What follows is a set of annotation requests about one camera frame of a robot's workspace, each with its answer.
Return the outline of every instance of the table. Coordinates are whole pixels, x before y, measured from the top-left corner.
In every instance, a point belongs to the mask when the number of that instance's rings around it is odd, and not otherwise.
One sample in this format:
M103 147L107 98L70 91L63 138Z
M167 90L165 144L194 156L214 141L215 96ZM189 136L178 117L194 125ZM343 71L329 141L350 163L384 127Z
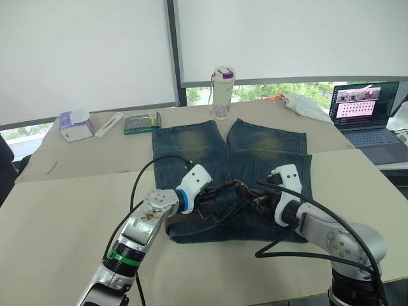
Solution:
M395 164L378 164L377 168L378 170L406 170L408 169L408 161Z
M208 106L162 108L158 111L164 128L212 119ZM97 131L113 114L91 114L93 130ZM269 128L306 132L311 154L354 148L333 124L301 117L287 109L281 100L233 103L228 118L217 120L224 139L238 117ZM139 171L153 157L151 134L124 135L121 122L104 138L92 137L73 143L65 142L58 125L57 119L16 183Z
M137 173L17 184L0 209L0 305L73 305L94 273L108 237L128 211ZM361 153L313 154L314 198L352 222L377 229L388 244L382 279L408 276L407 200ZM154 187L143 175L136 201ZM253 305L326 292L327 261L256 259L266 245L230 241L179 245L163 229L140 268L147 305ZM276 251L321 252L281 243ZM139 305L136 285L130 305Z

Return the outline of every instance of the tree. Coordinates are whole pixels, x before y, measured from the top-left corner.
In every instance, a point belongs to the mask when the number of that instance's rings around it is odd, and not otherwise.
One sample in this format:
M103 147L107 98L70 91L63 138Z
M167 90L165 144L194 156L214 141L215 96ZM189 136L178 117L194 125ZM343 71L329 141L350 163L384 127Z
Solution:
M347 85L353 85L353 84L364 84L364 83L368 83L368 82L363 82L363 81L357 81L357 82L346 82Z
M35 135L41 132L48 131L51 127L52 127L52 123L37 124L35 126L18 127L17 129L3 131L2 136L5 140L16 139L16 138L31 136L31 135Z
M201 98L200 91L201 89L199 87L187 88L186 89L187 102L196 102L200 100Z
M330 107L330 96L334 83L286 83L239 87L233 90L239 101L251 101L278 94L303 94L315 101L321 108Z

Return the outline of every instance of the laptop screen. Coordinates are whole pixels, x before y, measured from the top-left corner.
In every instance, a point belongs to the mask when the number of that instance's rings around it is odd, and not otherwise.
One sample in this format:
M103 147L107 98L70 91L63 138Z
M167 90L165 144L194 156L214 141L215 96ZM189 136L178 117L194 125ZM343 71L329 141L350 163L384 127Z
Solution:
M399 82L334 87L330 118L340 129L385 128Z

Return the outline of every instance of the denim shorts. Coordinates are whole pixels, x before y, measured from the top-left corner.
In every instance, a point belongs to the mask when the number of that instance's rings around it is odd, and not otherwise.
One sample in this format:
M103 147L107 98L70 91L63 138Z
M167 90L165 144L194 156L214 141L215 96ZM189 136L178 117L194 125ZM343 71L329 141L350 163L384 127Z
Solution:
M302 183L302 193L312 196L310 185L311 156L307 155L306 134L270 129L246 123L234 123L222 139L217 124L207 121L189 126L158 129L152 134L154 157L177 154L201 164L218 186L232 179L241 180L250 188L257 179L267 178L270 171L284 164L295 164ZM184 163L168 158L155 163L158 189L176 188L186 174ZM225 240L271 241L282 231L274 220L259 215L247 201L239 198L233 188L224 189L215 199L202 204L210 222L178 222L169 227L170 239L177 243L216 242ZM304 241L297 234L287 240Z

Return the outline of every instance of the tissue box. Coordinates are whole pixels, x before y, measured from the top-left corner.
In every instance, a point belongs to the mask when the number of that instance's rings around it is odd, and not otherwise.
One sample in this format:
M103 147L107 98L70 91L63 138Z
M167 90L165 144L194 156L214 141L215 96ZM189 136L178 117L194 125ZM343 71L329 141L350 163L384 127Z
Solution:
M93 136L91 120L72 123L71 112L60 114L59 132L67 142L75 142Z

